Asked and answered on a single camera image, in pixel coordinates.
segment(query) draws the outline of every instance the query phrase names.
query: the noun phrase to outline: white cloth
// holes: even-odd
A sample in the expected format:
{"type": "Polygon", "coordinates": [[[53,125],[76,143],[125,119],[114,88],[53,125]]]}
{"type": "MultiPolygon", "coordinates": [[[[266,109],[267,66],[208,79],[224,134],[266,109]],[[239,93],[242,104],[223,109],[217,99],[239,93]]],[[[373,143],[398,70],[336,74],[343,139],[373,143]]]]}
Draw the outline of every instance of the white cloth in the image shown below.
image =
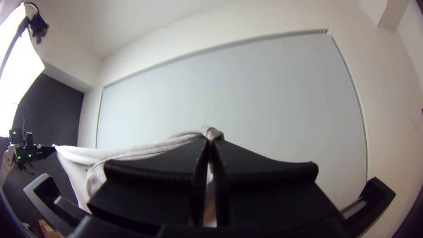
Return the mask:
{"type": "MultiPolygon", "coordinates": [[[[142,160],[175,149],[201,137],[213,141],[223,133],[213,127],[204,126],[201,130],[185,131],[156,143],[138,145],[121,149],[88,149],[75,146],[55,146],[57,157],[78,200],[78,206],[87,212],[87,202],[104,184],[106,176],[103,168],[108,160],[142,160]]],[[[208,169],[208,182],[212,179],[208,169]]]]}

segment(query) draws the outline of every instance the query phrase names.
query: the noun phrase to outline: black mount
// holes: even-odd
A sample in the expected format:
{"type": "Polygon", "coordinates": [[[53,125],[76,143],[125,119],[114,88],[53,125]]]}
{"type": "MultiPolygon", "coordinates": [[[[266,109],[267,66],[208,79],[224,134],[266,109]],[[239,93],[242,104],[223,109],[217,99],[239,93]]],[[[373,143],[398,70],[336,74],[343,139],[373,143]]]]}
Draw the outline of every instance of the black mount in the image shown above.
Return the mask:
{"type": "Polygon", "coordinates": [[[47,223],[72,238],[358,237],[395,197],[372,178],[357,202],[338,211],[315,183],[316,164],[271,160],[222,139],[108,161],[104,172],[107,181],[88,203],[92,215],[61,197],[46,174],[24,191],[47,223]],[[208,163],[216,228],[202,227],[208,163]]]}
{"type": "Polygon", "coordinates": [[[13,160],[18,165],[19,170],[26,170],[26,164],[32,167],[33,162],[45,160],[56,151],[56,149],[50,146],[34,144],[32,133],[23,133],[19,128],[9,131],[9,141],[11,144],[15,145],[16,156],[13,157],[13,160]]]}

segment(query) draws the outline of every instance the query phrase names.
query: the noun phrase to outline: ceiling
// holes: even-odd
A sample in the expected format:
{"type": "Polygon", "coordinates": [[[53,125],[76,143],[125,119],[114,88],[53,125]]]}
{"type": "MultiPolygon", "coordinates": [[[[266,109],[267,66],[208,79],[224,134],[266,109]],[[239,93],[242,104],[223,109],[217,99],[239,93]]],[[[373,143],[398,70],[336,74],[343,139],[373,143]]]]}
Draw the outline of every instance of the ceiling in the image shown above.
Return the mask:
{"type": "Polygon", "coordinates": [[[99,57],[228,0],[33,0],[52,27],[99,57]]]}

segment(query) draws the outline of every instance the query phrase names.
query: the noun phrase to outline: bright light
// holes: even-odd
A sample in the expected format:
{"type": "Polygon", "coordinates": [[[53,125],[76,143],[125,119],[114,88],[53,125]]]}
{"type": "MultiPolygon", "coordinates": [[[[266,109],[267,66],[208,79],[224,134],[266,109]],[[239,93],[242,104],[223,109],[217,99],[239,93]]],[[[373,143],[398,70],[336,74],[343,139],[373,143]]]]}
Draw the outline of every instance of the bright light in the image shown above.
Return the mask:
{"type": "MultiPolygon", "coordinates": [[[[0,62],[3,61],[16,30],[25,14],[23,3],[0,25],[0,62]]],[[[12,128],[16,105],[44,70],[26,29],[13,47],[0,78],[0,136],[7,137],[12,128]]]]}

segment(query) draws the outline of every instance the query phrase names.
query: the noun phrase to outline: white backdrop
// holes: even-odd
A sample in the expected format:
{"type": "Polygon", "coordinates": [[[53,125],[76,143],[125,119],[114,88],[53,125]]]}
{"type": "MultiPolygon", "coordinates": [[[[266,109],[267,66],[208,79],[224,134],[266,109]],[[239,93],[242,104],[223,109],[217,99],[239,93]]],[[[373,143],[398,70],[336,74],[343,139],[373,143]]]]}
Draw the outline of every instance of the white backdrop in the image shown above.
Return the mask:
{"type": "Polygon", "coordinates": [[[360,107],[330,35],[220,48],[107,87],[97,147],[147,143],[203,125],[271,159],[317,163],[317,184],[338,208],[365,185],[360,107]]]}

